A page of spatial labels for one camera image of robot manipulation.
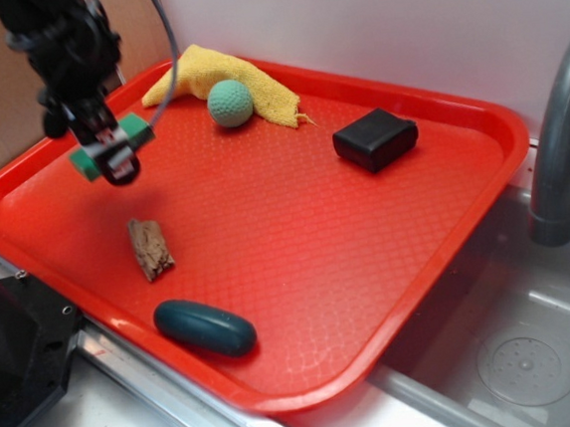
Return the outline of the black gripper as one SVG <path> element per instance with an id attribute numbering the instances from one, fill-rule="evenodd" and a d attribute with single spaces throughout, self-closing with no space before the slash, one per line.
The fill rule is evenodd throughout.
<path id="1" fill-rule="evenodd" d="M 80 145 L 77 171 L 88 181 L 114 186 L 132 183 L 140 162 L 126 130 L 105 104 L 104 81 L 120 59 L 119 35 L 109 27 L 101 4 L 4 12 L 6 43 L 27 55 L 44 87 L 43 130 L 50 139 L 73 132 Z"/>

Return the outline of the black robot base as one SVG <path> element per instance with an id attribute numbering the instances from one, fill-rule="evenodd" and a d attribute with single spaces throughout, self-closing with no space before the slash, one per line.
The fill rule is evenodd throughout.
<path id="1" fill-rule="evenodd" d="M 38 278 L 0 279 L 0 427 L 27 427 L 63 398 L 82 318 Z"/>

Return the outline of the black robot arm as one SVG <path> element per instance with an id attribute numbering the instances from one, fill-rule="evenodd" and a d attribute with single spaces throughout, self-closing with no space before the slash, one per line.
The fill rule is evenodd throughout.
<path id="1" fill-rule="evenodd" d="M 9 48 L 26 54 L 44 83 L 37 99 L 46 136 L 71 132 L 92 160 L 88 170 L 114 186 L 133 182 L 140 162 L 105 102 L 120 38 L 99 0 L 0 0 L 0 21 Z"/>

